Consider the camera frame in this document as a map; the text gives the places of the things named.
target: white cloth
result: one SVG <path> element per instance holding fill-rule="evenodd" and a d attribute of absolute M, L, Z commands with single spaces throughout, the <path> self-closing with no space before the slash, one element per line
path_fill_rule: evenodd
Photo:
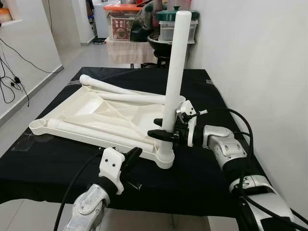
<path fill-rule="evenodd" d="M 154 49 L 148 42 L 105 40 L 110 60 L 116 64 L 157 63 Z"/>

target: plastic container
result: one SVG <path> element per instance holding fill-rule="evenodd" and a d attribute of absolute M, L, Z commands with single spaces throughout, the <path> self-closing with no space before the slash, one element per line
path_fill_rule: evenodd
<path fill-rule="evenodd" d="M 160 36 L 159 36 L 158 41 L 165 42 L 165 43 L 171 43 L 173 40 L 175 22 L 160 21 L 159 24 L 160 24 Z M 196 32 L 197 24 L 198 24 L 198 20 L 191 21 L 191 27 L 190 27 L 189 36 L 188 36 L 188 44 L 194 44 L 194 35 Z"/>
<path fill-rule="evenodd" d="M 0 8 L 0 23 L 5 23 L 11 20 L 12 17 L 9 8 Z"/>
<path fill-rule="evenodd" d="M 191 9 L 192 0 L 168 0 L 167 10 L 173 10 L 174 6 L 180 6 L 182 11 Z"/>
<path fill-rule="evenodd" d="M 137 13 L 142 7 L 136 4 L 110 4 L 104 6 L 109 39 L 130 40 L 130 31 Z"/>

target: white wall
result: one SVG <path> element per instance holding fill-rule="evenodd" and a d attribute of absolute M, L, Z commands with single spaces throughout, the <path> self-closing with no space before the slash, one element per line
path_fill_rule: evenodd
<path fill-rule="evenodd" d="M 21 21 L 2 25 L 0 28 L 0 38 L 44 70 L 52 72 L 60 67 L 61 62 L 48 27 L 41 0 L 8 0 L 8 4 L 17 7 L 18 18 Z M 3 48 L 9 64 L 23 82 L 28 93 L 48 76 L 47 73 L 41 72 L 27 62 L 22 61 L 10 49 L 5 46 Z M 21 92 L 15 91 L 15 94 L 16 99 L 11 104 L 5 104 L 2 96 L 0 96 L 0 118 L 24 97 L 24 94 Z"/>
<path fill-rule="evenodd" d="M 94 32 L 88 20 L 85 0 L 72 0 L 80 43 L 89 43 L 94 38 Z"/>
<path fill-rule="evenodd" d="M 51 25 L 48 0 L 42 0 Z M 71 0 L 50 0 L 52 35 L 59 53 L 80 47 L 79 34 Z"/>
<path fill-rule="evenodd" d="M 248 119 L 270 181 L 308 217 L 308 1 L 193 0 L 192 7 L 201 22 L 189 67 L 206 69 L 228 107 Z"/>

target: black cloth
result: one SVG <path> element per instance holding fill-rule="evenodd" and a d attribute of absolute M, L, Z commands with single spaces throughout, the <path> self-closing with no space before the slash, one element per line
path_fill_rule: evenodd
<path fill-rule="evenodd" d="M 121 69 L 83 67 L 72 81 L 39 115 L 45 116 L 81 87 L 81 74 L 119 87 L 165 94 L 167 71 L 164 69 Z M 225 107 L 225 103 L 205 70 L 184 70 L 181 95 L 196 110 Z M 201 116 L 199 125 L 238 128 L 229 113 Z M 36 201 L 61 202 L 64 192 L 84 162 L 98 147 L 56 137 L 34 136 L 27 129 L 0 159 L 0 203 L 27 198 Z M 142 184 L 138 192 L 126 187 L 116 196 L 111 208 L 186 214 L 197 216 L 236 217 L 236 201 L 211 150 L 199 147 L 175 147 L 175 161 L 170 169 L 160 169 L 155 162 L 140 158 L 131 171 Z M 95 159 L 73 186 L 68 203 L 98 179 L 100 158 Z"/>

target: plastic storage box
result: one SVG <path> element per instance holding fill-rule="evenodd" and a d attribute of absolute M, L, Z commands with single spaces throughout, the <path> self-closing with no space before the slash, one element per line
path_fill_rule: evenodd
<path fill-rule="evenodd" d="M 160 24 L 160 36 L 158 41 L 168 42 L 168 43 L 172 42 L 175 22 L 160 21 L 159 24 Z M 194 44 L 194 34 L 196 32 L 197 24 L 198 20 L 191 21 L 191 27 L 188 36 L 188 44 Z"/>
<path fill-rule="evenodd" d="M 137 13 L 142 7 L 135 4 L 110 4 L 104 6 L 108 35 L 112 40 L 130 40 L 130 31 Z"/>

